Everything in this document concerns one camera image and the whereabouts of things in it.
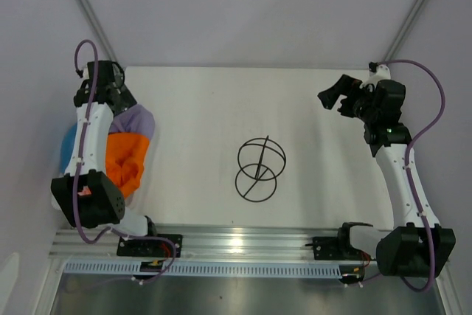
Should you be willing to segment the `purple bucket hat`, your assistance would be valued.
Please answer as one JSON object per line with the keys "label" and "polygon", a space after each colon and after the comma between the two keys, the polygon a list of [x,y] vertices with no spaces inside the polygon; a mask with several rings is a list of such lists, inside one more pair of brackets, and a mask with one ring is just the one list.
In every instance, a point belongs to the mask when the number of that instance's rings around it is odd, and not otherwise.
{"label": "purple bucket hat", "polygon": [[153,114],[140,104],[118,114],[108,130],[109,134],[133,133],[152,140],[156,123]]}

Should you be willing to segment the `orange bucket hat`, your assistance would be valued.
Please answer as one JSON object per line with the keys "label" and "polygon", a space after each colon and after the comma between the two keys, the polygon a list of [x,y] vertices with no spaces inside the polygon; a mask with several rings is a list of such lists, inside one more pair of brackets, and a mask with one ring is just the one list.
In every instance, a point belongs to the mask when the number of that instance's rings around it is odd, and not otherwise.
{"label": "orange bucket hat", "polygon": [[124,199],[135,193],[145,170],[150,140],[137,133],[109,134],[105,152],[106,175]]}

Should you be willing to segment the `blue bucket hat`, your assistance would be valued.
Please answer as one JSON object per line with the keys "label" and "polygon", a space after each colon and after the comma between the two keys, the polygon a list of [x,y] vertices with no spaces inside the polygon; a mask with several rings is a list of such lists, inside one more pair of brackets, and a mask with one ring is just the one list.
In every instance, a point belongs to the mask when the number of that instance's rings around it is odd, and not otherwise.
{"label": "blue bucket hat", "polygon": [[60,173],[64,174],[74,150],[74,141],[77,133],[77,124],[72,125],[64,135],[60,147]]}

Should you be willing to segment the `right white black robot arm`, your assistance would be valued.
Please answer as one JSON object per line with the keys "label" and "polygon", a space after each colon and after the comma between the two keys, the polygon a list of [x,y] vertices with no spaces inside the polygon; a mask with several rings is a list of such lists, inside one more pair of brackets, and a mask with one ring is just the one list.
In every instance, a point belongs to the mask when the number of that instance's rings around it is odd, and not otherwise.
{"label": "right white black robot arm", "polygon": [[340,115],[363,122],[364,140],[383,174],[394,217],[390,231],[345,222],[328,243],[345,259],[369,255],[383,276],[436,278],[456,238],[452,229],[441,227],[421,186],[413,139],[400,121],[405,97],[406,87],[394,80],[363,83],[349,75],[319,92],[324,108],[340,103]]}

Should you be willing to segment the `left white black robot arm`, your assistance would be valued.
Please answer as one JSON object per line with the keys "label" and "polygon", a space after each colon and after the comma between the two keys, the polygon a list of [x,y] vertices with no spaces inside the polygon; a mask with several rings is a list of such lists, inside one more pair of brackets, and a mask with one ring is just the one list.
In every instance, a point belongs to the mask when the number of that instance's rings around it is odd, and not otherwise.
{"label": "left white black robot arm", "polygon": [[62,174],[51,182],[52,203],[71,226],[114,229],[134,236],[133,247],[141,255],[154,255],[159,237],[152,220],[126,204],[141,184],[154,116],[133,97],[117,62],[89,62],[79,74],[77,122],[63,143]]}

